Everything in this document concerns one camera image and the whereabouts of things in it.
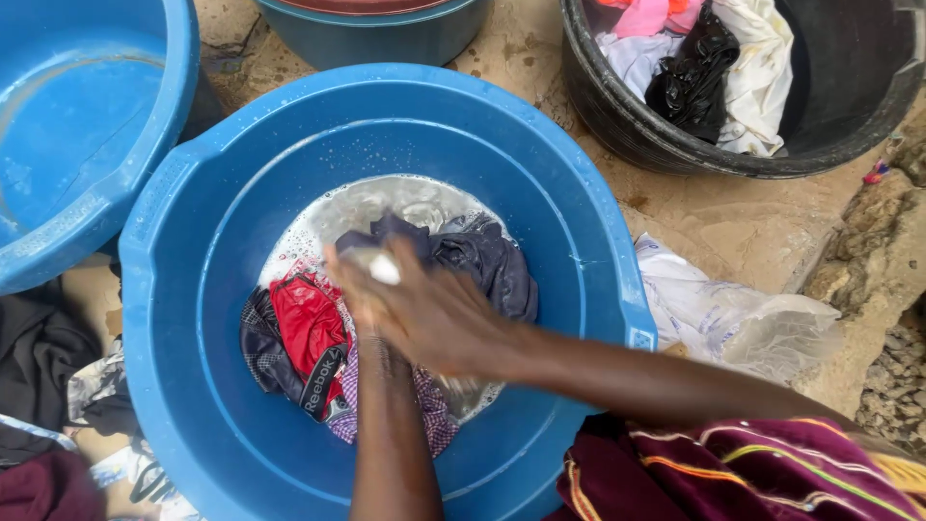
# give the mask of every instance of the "white cloth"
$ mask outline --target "white cloth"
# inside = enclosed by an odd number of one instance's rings
[[[740,58],[727,76],[727,124],[717,146],[771,157],[784,144],[778,126],[794,78],[795,36],[774,0],[714,0],[713,9],[740,42]]]
[[[660,72],[659,60],[675,56],[684,38],[664,32],[618,38],[613,32],[602,32],[594,40],[614,73],[645,103],[646,89]]]

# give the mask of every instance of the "white plastic bag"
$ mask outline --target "white plastic bag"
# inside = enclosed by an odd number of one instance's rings
[[[681,341],[695,360],[784,383],[842,345],[826,304],[711,281],[649,234],[636,254],[660,350]]]

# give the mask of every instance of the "concrete ground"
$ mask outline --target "concrete ground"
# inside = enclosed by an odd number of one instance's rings
[[[315,72],[283,45],[250,0],[195,3],[203,66],[228,112]],[[496,0],[488,23],[447,67],[504,87],[565,129],[607,180],[634,237],[649,232],[713,278],[769,293],[798,290],[828,237],[843,226],[846,204],[883,145],[836,171],[792,181],[644,172],[597,144],[567,103],[561,37],[557,0]],[[924,108],[921,92],[911,115]],[[121,332],[119,279],[101,260],[89,260],[66,273],[64,285],[108,345]],[[126,442],[92,431],[81,435],[94,461]],[[111,514],[153,512],[150,505],[131,505],[123,492],[111,492]]]

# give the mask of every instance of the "pink cloth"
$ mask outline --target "pink cloth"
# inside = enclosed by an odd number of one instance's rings
[[[601,2],[606,6],[626,7],[614,26],[618,38],[628,36],[652,36],[663,29],[687,34],[697,21],[698,12],[704,0],[689,0],[688,7],[680,13],[669,14],[669,0],[622,0]]]

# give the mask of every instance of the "orange stripe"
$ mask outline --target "orange stripe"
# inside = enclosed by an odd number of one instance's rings
[[[698,468],[686,464],[679,464],[662,456],[648,456],[644,458],[642,462],[644,466],[649,466],[650,464],[664,464],[669,468],[675,469],[679,472],[684,472],[685,474],[691,476],[704,477],[706,479],[718,479],[721,481],[731,481],[737,485],[742,485],[747,489],[751,489],[741,477],[732,472],[722,472],[720,470],[709,470],[706,468]]]
[[[792,422],[801,422],[801,423],[805,423],[805,424],[812,424],[812,425],[814,425],[814,426],[820,426],[820,427],[829,429],[830,431],[833,432],[833,434],[838,434],[839,436],[841,436],[841,437],[843,437],[843,438],[849,439],[849,437],[845,435],[845,432],[839,430],[838,428],[834,428],[834,427],[831,426],[831,425],[828,425],[828,424],[825,424],[825,423],[823,423],[823,422],[814,420],[814,419],[812,419],[812,418],[792,418],[791,421],[792,421]]]
[[[579,486],[579,466],[572,460],[566,462],[566,475],[569,476],[569,495],[572,498],[572,504],[582,521],[601,521],[592,502],[588,500]]]

